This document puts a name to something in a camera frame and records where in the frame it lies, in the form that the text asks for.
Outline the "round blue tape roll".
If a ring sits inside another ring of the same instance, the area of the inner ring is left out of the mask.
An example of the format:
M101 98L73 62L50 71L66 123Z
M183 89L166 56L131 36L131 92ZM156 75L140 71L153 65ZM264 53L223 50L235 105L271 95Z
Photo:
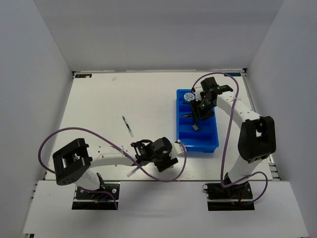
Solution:
M183 96L183 101L186 104L189 104L191 101L195 100L195 95L192 92L186 92Z

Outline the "blue clear pen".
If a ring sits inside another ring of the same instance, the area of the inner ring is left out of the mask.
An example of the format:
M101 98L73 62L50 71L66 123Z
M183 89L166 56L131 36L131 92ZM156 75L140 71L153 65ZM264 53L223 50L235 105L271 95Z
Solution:
M142 166L136 166L133 170L131 170L128 174L127 177L130 178L133 176Z

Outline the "white green pen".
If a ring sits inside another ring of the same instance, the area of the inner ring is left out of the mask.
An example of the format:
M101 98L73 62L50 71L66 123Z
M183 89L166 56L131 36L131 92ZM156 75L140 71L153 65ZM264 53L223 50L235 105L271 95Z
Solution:
M125 123L125 125L126 125L126 127L127 127L127 129L128 129L128 132L129 132L130 136L133 138L133 137L134 137L134 134L133 134L133 132L132 132L132 130L131 130L131 128L130 128L128 122L127 122L127 120L126 120L126 118L125 118L124 116L122 116L122 119L123 119L123 121L124 121L124 123Z

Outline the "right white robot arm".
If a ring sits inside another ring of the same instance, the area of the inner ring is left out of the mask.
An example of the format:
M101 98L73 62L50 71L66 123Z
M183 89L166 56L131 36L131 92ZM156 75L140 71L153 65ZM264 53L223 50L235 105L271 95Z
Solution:
M195 99L190 102L193 121L213 117L215 107L229 115L229 123L223 148L220 183L224 193L231 198L241 193L240 184L246 183L256 172L255 168L276 151L275 123L271 116L263 117L249 109L240 99L240 88L233 90L229 85L219 85L213 73L206 74L197 81L200 89L192 87ZM238 138L238 158L230 171L224 171L227 146L232 124L240 129Z

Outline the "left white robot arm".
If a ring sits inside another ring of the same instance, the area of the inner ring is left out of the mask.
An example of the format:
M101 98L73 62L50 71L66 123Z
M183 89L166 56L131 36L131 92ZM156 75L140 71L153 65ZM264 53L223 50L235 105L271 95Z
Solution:
M53 153L53 164L57 185L76 184L87 189L94 198L104 194L105 186L102 176L91 171L92 168L101 166L134 166L134 161L140 166L153 163L159 172L178 163L177 156L184 153L179 142L171 143L166 137L152 142L140 140L131 143L135 150L135 157L129 159L121 148L116 150L112 146L90 147L83 138L78 138L68 143Z

